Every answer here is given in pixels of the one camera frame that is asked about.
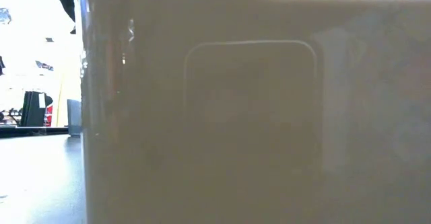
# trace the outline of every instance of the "white plastic container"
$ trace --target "white plastic container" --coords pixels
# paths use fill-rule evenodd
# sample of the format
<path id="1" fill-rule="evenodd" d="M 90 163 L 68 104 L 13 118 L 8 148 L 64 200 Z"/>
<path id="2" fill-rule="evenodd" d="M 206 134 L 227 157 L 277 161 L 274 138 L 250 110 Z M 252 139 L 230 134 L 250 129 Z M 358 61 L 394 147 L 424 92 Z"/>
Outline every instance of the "white plastic container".
<path id="1" fill-rule="evenodd" d="M 431 0 L 80 3 L 88 223 L 430 222 Z"/>

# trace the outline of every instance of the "table surface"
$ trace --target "table surface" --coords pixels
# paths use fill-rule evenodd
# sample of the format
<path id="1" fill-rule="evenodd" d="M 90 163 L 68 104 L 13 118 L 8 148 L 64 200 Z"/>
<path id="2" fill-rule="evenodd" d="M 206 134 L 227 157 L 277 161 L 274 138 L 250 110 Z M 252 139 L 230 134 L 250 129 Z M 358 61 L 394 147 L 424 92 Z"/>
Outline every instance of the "table surface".
<path id="1" fill-rule="evenodd" d="M 0 223 L 84 223 L 84 196 L 79 138 L 0 139 Z"/>

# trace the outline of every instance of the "translucent plastic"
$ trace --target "translucent plastic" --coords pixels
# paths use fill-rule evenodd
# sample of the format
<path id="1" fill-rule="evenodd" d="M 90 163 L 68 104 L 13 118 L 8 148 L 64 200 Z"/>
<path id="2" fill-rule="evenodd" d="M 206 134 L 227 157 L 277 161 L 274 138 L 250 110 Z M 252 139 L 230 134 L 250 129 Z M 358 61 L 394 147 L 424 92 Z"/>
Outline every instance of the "translucent plastic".
<path id="1" fill-rule="evenodd" d="M 79 0 L 88 223 L 428 223 L 431 0 Z"/>

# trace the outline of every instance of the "plastic jug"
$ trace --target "plastic jug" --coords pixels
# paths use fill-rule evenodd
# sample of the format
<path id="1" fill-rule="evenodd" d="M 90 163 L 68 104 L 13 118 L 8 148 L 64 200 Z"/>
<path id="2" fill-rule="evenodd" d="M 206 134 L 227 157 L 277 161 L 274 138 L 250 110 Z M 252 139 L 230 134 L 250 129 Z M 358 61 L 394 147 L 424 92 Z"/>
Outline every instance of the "plastic jug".
<path id="1" fill-rule="evenodd" d="M 88 223 L 428 223 L 431 0 L 78 0 Z"/>

